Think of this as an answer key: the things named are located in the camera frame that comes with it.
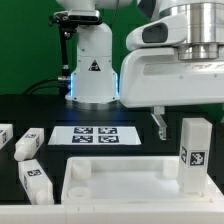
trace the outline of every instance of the white block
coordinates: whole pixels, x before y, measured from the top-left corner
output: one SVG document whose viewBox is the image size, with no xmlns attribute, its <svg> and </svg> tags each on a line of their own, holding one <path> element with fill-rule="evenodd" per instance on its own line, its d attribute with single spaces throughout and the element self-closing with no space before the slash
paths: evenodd
<svg viewBox="0 0 224 224">
<path fill-rule="evenodd" d="M 2 149 L 12 137 L 12 124 L 0 124 L 0 149 Z"/>
<path fill-rule="evenodd" d="M 203 118 L 183 119 L 177 180 L 184 193 L 205 191 L 211 132 Z"/>
<path fill-rule="evenodd" d="M 30 128 L 16 143 L 15 160 L 32 159 L 44 142 L 43 128 Z"/>
<path fill-rule="evenodd" d="M 37 160 L 19 162 L 19 179 L 33 205 L 53 205 L 53 186 Z"/>
</svg>

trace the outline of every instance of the black table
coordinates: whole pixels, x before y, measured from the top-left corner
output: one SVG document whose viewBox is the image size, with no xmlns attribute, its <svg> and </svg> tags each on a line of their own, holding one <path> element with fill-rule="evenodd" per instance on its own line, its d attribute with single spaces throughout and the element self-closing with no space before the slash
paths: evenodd
<svg viewBox="0 0 224 224">
<path fill-rule="evenodd" d="M 44 128 L 45 142 L 35 155 L 54 186 L 60 203 L 67 159 L 71 156 L 173 156 L 179 154 L 183 118 L 203 117 L 213 124 L 208 173 L 224 192 L 224 126 L 197 106 L 166 108 L 164 119 L 172 137 L 161 141 L 150 108 L 117 105 L 105 111 L 86 111 L 65 105 L 64 98 L 45 95 L 0 96 L 0 124 L 13 124 L 13 139 L 0 150 L 0 204 L 30 204 L 18 178 L 15 143 L 31 127 Z M 49 146 L 55 126 L 135 126 L 139 146 Z"/>
</svg>

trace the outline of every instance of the warning label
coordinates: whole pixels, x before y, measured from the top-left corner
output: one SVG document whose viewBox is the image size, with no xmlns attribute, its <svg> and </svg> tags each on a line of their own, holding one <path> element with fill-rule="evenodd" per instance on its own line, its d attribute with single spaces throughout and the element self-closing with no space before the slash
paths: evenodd
<svg viewBox="0 0 224 224">
<path fill-rule="evenodd" d="M 94 60 L 94 62 L 90 66 L 89 71 L 92 71 L 92 72 L 100 72 L 101 71 L 96 60 Z"/>
</svg>

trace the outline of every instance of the blue led light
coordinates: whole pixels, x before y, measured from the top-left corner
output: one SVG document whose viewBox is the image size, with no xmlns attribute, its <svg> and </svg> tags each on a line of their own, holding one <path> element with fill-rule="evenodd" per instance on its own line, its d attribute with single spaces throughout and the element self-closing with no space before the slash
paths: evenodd
<svg viewBox="0 0 224 224">
<path fill-rule="evenodd" d="M 119 78 L 117 73 L 116 73 L 116 96 L 119 97 Z"/>
<path fill-rule="evenodd" d="M 74 76 L 73 74 L 71 74 L 71 82 L 70 82 L 70 86 L 71 86 L 71 91 L 70 91 L 70 96 L 73 96 L 73 80 L 74 80 Z"/>
</svg>

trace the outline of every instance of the cable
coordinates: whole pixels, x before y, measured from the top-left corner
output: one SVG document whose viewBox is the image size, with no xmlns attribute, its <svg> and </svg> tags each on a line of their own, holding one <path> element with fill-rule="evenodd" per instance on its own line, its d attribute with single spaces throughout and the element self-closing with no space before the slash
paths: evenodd
<svg viewBox="0 0 224 224">
<path fill-rule="evenodd" d="M 45 84 L 45 83 L 48 83 L 48 82 L 56 82 L 58 81 L 57 78 L 51 78 L 51 79 L 45 79 L 45 80 L 42 80 L 40 82 L 37 82 L 35 84 L 33 84 L 32 86 L 30 86 L 28 89 L 26 89 L 24 92 L 23 92 L 23 95 L 26 95 L 28 94 L 32 89 L 42 85 L 42 84 Z"/>
<path fill-rule="evenodd" d="M 117 17 L 117 12 L 118 12 L 118 7 L 119 7 L 119 2 L 120 2 L 120 0 L 117 0 L 117 3 L 116 3 L 116 9 L 115 9 L 115 12 L 114 12 L 114 17 L 113 17 L 113 20 L 112 20 L 111 28 L 113 27 L 114 22 L 115 22 L 115 19 L 116 19 L 116 17 Z"/>
<path fill-rule="evenodd" d="M 35 89 L 33 89 L 29 95 L 33 94 L 34 92 L 40 90 L 40 89 L 53 89 L 53 88 L 60 88 L 61 86 L 40 86 L 40 87 L 37 87 Z"/>
</svg>

